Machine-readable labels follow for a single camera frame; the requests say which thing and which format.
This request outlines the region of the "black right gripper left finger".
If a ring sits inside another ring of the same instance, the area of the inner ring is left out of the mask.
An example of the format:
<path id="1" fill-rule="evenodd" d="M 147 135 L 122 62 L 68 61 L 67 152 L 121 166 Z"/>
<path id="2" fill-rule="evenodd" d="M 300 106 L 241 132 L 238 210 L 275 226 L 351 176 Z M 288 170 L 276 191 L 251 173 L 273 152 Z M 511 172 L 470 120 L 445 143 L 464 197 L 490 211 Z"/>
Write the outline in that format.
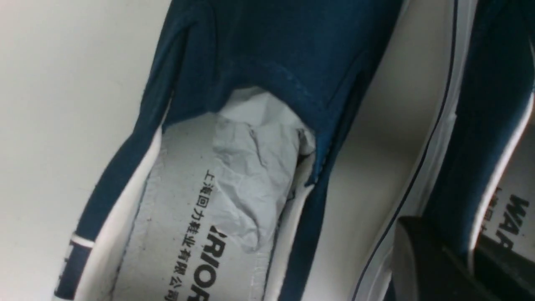
<path id="1" fill-rule="evenodd" d="M 391 259 L 395 301 L 496 301 L 419 217 L 396 223 Z"/>

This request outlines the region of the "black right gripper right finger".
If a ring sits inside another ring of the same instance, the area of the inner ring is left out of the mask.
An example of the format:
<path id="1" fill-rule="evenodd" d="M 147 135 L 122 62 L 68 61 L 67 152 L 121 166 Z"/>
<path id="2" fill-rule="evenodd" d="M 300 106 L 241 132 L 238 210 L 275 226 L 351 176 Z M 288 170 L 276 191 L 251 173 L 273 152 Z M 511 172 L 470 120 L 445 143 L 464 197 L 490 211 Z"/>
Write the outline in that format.
<path id="1" fill-rule="evenodd" d="M 474 250 L 474 274 L 501 301 L 535 299 L 534 262 L 485 236 Z"/>

